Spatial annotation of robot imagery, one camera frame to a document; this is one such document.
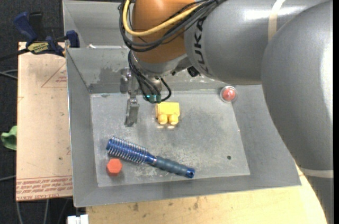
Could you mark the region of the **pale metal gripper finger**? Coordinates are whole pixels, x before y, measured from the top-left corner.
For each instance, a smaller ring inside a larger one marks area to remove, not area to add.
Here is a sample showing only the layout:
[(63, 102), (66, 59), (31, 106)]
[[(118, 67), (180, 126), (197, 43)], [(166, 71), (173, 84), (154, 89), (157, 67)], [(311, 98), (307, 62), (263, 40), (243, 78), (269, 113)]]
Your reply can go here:
[(127, 108), (126, 108), (126, 119), (125, 119), (125, 126), (130, 127), (132, 126), (132, 121), (131, 121), (131, 102), (130, 100), (127, 100)]
[(138, 119), (139, 103), (137, 100), (131, 103), (131, 123), (134, 124)]

